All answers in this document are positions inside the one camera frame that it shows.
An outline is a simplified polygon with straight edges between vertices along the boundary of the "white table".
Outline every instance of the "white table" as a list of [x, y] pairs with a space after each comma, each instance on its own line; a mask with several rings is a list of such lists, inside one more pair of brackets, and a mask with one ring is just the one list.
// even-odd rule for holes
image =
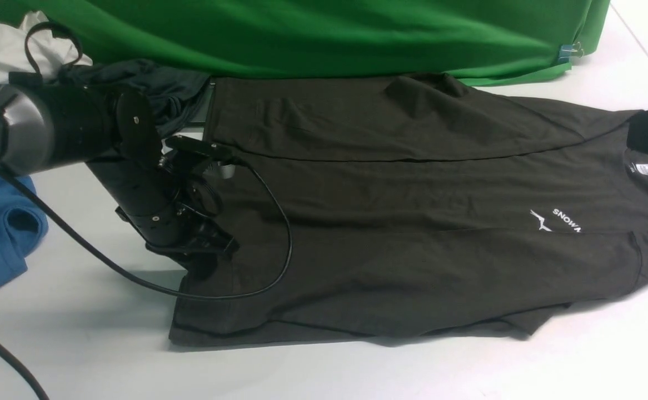
[[[648, 58], [611, 11], [599, 51], [553, 83], [494, 88], [608, 109], [648, 108]], [[35, 177], [44, 200], [129, 270], [175, 288], [79, 165]], [[174, 300], [113, 273], [54, 224], [29, 271], [0, 290], [0, 340], [55, 399], [648, 398], [648, 288], [578, 306], [528, 340], [444, 337], [189, 352], [167, 341]], [[34, 398], [0, 360], [0, 398]]]

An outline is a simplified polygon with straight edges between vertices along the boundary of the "black t-shirt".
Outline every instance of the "black t-shirt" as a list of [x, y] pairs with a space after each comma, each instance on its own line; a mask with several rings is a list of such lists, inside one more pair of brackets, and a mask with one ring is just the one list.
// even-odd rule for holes
[[[531, 334], [568, 304], [631, 293], [648, 283], [648, 156], [626, 147], [634, 114], [446, 75], [219, 78], [207, 137], [266, 180], [292, 222], [293, 257], [259, 296], [179, 299], [171, 340]], [[286, 251], [281, 216], [245, 169], [212, 184], [226, 207], [217, 222], [242, 248], [182, 291], [266, 286]]]

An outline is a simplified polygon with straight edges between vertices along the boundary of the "strap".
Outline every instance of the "strap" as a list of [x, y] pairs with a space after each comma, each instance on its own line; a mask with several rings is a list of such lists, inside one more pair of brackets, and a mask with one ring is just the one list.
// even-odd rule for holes
[[56, 31], [63, 34], [65, 37], [72, 41], [74, 47], [77, 49], [77, 58], [74, 61], [70, 61], [69, 63], [65, 64], [66, 66], [72, 66], [77, 63], [77, 61], [80, 61], [82, 59], [82, 55], [84, 54], [82, 51], [82, 43], [79, 41], [77, 36], [75, 36], [75, 34], [69, 28], [67, 28], [67, 26], [54, 21], [37, 23], [37, 25], [33, 26], [29, 31], [27, 31], [27, 35], [25, 36], [25, 56], [27, 57], [27, 62], [30, 63], [30, 66], [32, 66], [32, 69], [35, 70], [35, 73], [38, 73], [40, 76], [42, 76], [42, 74], [40, 73], [40, 67], [37, 66], [37, 62], [32, 57], [32, 54], [30, 54], [30, 48], [28, 47], [27, 43], [32, 35], [40, 31]]

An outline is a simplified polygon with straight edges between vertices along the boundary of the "binder clip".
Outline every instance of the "binder clip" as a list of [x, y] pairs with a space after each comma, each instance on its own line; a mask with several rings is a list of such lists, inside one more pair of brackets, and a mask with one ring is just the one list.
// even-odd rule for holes
[[581, 58], [585, 55], [584, 48], [581, 45], [581, 42], [576, 42], [574, 44], [565, 44], [559, 49], [559, 58], [558, 63], [568, 63], [571, 61], [571, 57]]

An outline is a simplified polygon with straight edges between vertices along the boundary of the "white cloth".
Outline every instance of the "white cloth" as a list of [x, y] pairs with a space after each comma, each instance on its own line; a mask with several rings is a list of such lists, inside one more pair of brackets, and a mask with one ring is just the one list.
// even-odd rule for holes
[[[25, 36], [30, 28], [44, 21], [47, 21], [47, 16], [36, 11], [25, 14], [18, 28], [0, 23], [0, 83], [8, 82], [10, 71], [33, 72], [25, 56]], [[28, 45], [45, 79], [54, 78], [60, 66], [77, 58], [77, 49], [72, 41], [54, 38], [50, 31], [35, 33]], [[90, 66], [92, 60], [83, 55], [77, 64]]]

